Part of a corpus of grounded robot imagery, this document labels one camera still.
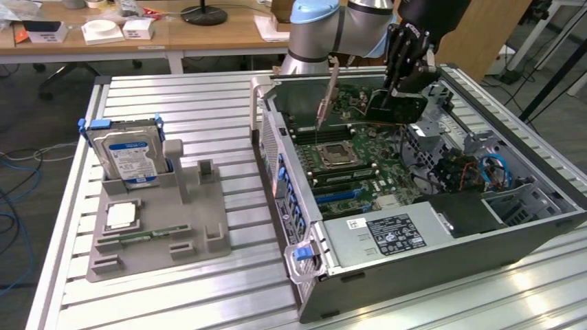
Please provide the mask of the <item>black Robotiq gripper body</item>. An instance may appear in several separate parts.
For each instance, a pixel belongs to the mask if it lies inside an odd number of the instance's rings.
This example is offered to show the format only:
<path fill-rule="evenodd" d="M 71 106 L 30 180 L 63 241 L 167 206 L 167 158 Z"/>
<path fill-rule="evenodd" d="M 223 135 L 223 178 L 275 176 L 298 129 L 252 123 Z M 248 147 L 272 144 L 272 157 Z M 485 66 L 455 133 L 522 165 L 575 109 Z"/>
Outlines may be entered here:
<path fill-rule="evenodd" d="M 403 0 L 398 7 L 402 24 L 427 37 L 438 52 L 442 39 L 452 32 L 468 9 L 471 0 Z"/>

